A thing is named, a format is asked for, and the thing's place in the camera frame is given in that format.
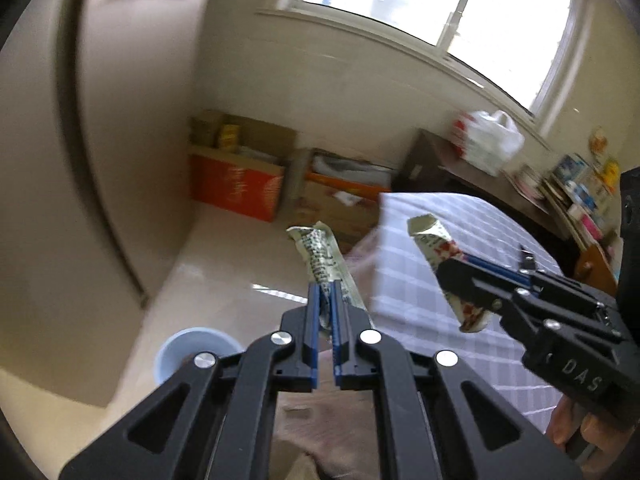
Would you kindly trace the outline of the person right hand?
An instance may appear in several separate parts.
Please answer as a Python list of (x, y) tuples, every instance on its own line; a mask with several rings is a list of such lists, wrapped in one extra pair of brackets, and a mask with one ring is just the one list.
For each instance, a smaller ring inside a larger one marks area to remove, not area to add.
[(561, 450), (566, 449), (575, 432), (594, 446), (582, 463), (586, 479), (640, 479), (639, 425), (625, 431), (609, 425), (597, 415), (579, 416), (577, 404), (562, 396), (552, 411), (546, 436)]

